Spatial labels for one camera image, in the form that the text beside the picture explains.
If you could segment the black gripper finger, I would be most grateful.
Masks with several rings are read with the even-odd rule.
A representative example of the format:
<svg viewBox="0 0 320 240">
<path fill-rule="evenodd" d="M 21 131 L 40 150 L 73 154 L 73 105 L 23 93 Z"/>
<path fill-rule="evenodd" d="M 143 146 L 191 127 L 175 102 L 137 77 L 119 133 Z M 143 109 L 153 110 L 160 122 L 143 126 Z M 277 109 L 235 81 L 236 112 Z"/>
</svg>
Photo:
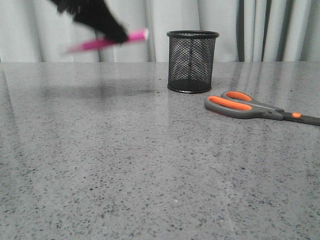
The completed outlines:
<svg viewBox="0 0 320 240">
<path fill-rule="evenodd" d="M 70 14 L 73 21 L 104 34 L 116 43 L 124 43 L 128 35 L 103 0 L 52 0 L 58 13 Z"/>
</svg>

